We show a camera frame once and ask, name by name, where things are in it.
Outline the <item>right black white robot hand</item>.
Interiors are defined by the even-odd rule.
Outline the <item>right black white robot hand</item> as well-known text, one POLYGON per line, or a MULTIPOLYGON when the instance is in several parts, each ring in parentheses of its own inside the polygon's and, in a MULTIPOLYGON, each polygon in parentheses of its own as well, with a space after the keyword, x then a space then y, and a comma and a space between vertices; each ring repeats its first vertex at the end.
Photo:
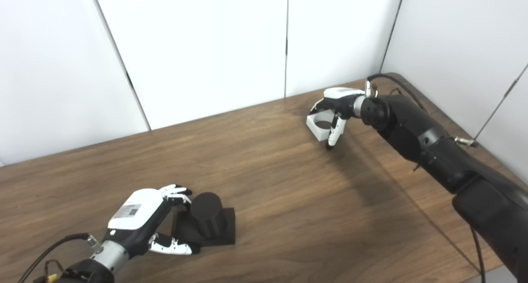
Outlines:
POLYGON ((343 134, 347 120, 360 118, 361 105, 366 98, 364 90, 333 87, 323 92, 323 98, 311 108, 309 115, 331 111, 332 121, 326 142, 326 149, 332 150, 343 134))

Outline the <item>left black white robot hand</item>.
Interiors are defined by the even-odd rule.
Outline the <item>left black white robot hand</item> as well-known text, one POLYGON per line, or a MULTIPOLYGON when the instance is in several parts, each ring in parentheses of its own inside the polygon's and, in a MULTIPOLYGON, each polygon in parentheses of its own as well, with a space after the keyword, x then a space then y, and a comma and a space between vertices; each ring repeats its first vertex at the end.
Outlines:
POLYGON ((108 222, 103 241, 119 244, 129 259, 145 255, 147 251, 167 255, 199 254, 199 245, 157 232, 173 207, 182 205, 190 209, 190 195, 190 189, 177 184, 134 191, 108 222))

